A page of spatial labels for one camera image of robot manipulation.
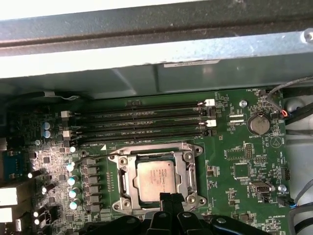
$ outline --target red wire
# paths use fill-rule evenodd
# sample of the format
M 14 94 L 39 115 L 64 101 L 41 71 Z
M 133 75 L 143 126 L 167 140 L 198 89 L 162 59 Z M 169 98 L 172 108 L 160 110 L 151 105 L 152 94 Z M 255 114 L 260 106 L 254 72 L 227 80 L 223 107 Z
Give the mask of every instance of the red wire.
M 283 114 L 283 116 L 284 116 L 285 118 L 288 117 L 288 113 L 287 113 L 286 110 L 282 110 L 282 114 Z

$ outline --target motherboard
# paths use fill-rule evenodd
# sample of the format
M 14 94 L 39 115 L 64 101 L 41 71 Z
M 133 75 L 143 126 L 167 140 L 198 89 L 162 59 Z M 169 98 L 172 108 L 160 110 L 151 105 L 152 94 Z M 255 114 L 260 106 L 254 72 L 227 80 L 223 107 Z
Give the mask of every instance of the motherboard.
M 28 176 L 34 182 L 27 216 L 35 234 L 81 234 L 86 225 L 125 214 L 143 219 L 159 210 L 160 192 L 179 192 L 184 209 L 204 219 L 227 215 L 285 235 L 289 209 L 277 201 L 289 194 L 285 123 L 267 92 L 238 89 L 12 110 L 3 178 Z M 282 105 L 281 93 L 274 99 Z

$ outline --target cpu socket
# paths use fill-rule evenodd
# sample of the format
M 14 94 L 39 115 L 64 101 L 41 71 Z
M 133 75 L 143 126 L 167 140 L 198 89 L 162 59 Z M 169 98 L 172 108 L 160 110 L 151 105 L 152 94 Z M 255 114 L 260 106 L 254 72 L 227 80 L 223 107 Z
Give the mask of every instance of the cpu socket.
M 112 152 L 120 199 L 113 210 L 142 215 L 159 210 L 160 192 L 181 193 L 185 211 L 206 204 L 198 195 L 195 157 L 202 147 L 185 142 L 127 146 Z

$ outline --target sticker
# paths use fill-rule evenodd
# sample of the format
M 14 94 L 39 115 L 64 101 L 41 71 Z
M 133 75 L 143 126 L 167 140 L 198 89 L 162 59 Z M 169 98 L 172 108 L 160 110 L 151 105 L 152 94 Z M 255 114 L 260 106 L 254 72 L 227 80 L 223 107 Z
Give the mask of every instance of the sticker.
M 174 64 L 164 64 L 164 67 L 172 68 L 172 67 L 183 67 L 183 66 L 192 66 L 192 65 L 211 65 L 211 64 L 217 64 L 218 62 L 220 62 L 220 60 L 182 62 L 182 63 L 174 63 Z

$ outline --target metal socket frame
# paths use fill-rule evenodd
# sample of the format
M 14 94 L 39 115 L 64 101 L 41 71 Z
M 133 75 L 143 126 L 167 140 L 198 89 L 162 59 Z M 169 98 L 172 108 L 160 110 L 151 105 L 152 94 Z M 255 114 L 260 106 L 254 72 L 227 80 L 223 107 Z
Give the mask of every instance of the metal socket frame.
M 162 149 L 177 150 L 147 153 L 147 150 L 153 152 L 153 150 Z M 120 200 L 112 205 L 113 210 L 125 214 L 143 215 L 146 212 L 159 209 L 142 208 L 139 204 L 138 188 L 134 183 L 137 178 L 136 160 L 140 159 L 140 157 L 158 157 L 165 154 L 172 155 L 175 158 L 176 192 L 181 193 L 185 198 L 183 203 L 184 210 L 190 211 L 206 204 L 206 199 L 198 195 L 196 179 L 195 157 L 202 153 L 202 147 L 186 142 L 126 146 L 112 152 L 111 154 L 116 154 L 116 157 L 109 157 L 108 160 L 116 163 L 120 193 Z

